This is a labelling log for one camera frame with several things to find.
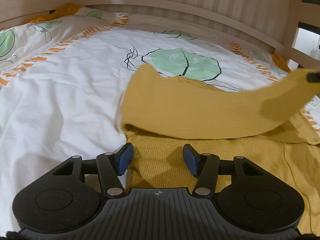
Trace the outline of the white leaf-print duvet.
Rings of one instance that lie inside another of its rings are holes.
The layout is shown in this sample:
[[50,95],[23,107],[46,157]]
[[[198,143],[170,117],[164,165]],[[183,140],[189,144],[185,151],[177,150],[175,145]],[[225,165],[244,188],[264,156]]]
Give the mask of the white leaf-print duvet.
[[[121,106],[131,77],[149,64],[225,92],[285,78],[270,53],[206,29],[140,14],[81,8],[75,15],[1,32],[1,234],[17,231],[16,194],[73,155],[94,159],[128,140]],[[319,98],[305,106],[319,135]]]

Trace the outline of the mustard yellow knit sweater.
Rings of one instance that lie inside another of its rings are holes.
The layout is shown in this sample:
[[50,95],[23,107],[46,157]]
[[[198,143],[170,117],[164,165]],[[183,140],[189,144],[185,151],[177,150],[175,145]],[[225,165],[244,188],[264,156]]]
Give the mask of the mustard yellow knit sweater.
[[196,179],[182,157],[185,144],[227,160],[242,155],[302,195],[298,228],[319,234],[319,135],[304,110],[319,83],[307,75],[298,69],[261,89],[225,92],[142,65],[121,106],[121,128],[134,147],[127,187],[192,190]]

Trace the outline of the light wooden bed frame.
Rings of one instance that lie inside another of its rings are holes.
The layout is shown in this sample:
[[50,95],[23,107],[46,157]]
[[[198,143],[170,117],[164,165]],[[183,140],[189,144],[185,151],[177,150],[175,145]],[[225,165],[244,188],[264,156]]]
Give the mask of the light wooden bed frame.
[[311,55],[318,47],[299,35],[300,30],[319,34],[319,0],[1,0],[1,27],[66,3],[204,25],[319,70],[317,56]]

